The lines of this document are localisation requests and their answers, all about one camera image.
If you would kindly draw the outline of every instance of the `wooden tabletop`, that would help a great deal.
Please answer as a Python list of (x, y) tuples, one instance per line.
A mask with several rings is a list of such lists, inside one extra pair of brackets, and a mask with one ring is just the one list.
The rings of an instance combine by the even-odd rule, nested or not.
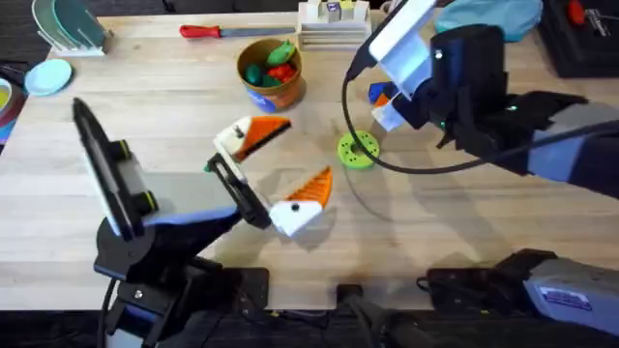
[[(31, 97), (0, 158), (0, 308), (98, 308), (107, 278), (93, 271), (103, 217), (72, 122), (72, 98), (84, 99), (113, 139), (127, 139), (149, 171), (200, 172), (213, 136), (235, 120), (260, 115), (235, 72), (255, 39), (189, 42), (181, 24), (294, 25), (296, 14), (107, 17), (116, 37), (104, 58), (70, 59), (73, 82)], [(427, 27), (424, 36), (432, 30)], [(510, 90), (552, 90), (615, 102), (617, 80), (558, 79), (536, 33), (507, 46)], [(435, 266), (492, 265), (523, 247), (550, 249), (619, 268), (619, 202), (582, 188), (519, 177), (485, 165), (452, 175), (407, 176), (381, 168), (344, 170), (336, 143), (346, 133), (339, 90), (352, 53), (303, 52), (305, 97), (282, 115), (293, 129), (244, 163), (268, 195), (316, 163), (335, 170), (320, 221), (289, 240), (245, 223), (203, 255), (226, 266), (271, 272), (273, 308), (333, 306), (335, 286), (362, 282), (384, 305), (428, 307), (415, 278)], [(349, 88), (358, 129), (371, 124), (364, 72)], [(389, 133), (381, 158), (416, 167), (471, 160), (441, 134), (403, 126)]]

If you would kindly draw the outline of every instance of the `red toy vegetable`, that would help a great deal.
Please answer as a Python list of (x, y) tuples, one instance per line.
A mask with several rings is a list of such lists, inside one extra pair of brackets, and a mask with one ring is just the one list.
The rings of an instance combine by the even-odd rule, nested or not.
[(292, 78), (292, 76), (294, 76), (295, 73), (295, 69), (292, 68), (292, 66), (288, 63), (284, 63), (280, 66), (271, 68), (267, 74), (271, 77), (274, 77), (276, 79), (278, 79), (279, 81), (285, 83), (287, 82), (290, 78)]

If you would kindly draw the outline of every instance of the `white toy block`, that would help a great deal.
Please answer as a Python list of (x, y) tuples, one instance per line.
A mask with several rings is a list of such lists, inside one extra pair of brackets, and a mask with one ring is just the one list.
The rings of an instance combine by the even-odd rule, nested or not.
[(354, 18), (355, 5), (350, 0), (343, 0), (339, 2), (341, 8), (341, 20), (348, 20)]
[(306, 21), (316, 21), (322, 15), (320, 0), (309, 0), (306, 4)]
[(354, 19), (357, 21), (364, 21), (368, 16), (369, 2), (363, 0), (357, 0), (355, 2)]
[(328, 2), (325, 4), (327, 7), (327, 21), (329, 23), (335, 23), (341, 18), (341, 8), (339, 2)]

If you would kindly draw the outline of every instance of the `sticker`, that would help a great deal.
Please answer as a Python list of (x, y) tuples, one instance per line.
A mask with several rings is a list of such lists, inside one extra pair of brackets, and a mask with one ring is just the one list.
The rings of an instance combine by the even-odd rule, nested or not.
[(260, 107), (263, 111), (265, 112), (274, 112), (277, 110), (277, 108), (275, 107), (275, 105), (273, 104), (272, 101), (269, 101), (268, 99), (264, 98), (263, 96), (260, 96), (259, 94), (257, 94), (255, 91), (247, 88), (248, 90), (248, 94), (250, 95), (251, 99), (253, 100), (253, 102), (255, 102), (256, 105), (258, 105), (258, 107)]
[(566, 305), (572, 308), (578, 308), (591, 311), (591, 304), (589, 299), (583, 294), (579, 294), (573, 291), (555, 289), (549, 287), (539, 287), (538, 290), (548, 303), (556, 305)]
[(600, 10), (587, 9), (585, 10), (585, 13), (587, 15), (587, 18), (589, 18), (589, 23), (591, 23), (591, 26), (596, 30), (598, 34), (600, 34), (600, 36), (602, 36), (603, 38), (611, 36), (610, 30), (608, 30), (606, 24), (602, 22), (602, 18), (604, 16), (600, 14)]

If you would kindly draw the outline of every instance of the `plastic toy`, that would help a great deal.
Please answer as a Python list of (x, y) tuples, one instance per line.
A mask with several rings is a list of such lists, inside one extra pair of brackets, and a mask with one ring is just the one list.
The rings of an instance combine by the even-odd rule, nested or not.
[(287, 41), (283, 43), (281, 46), (274, 49), (271, 54), (269, 54), (269, 57), (267, 58), (267, 65), (270, 67), (276, 67), (287, 62), (294, 54), (295, 49), (294, 44), (291, 42)]

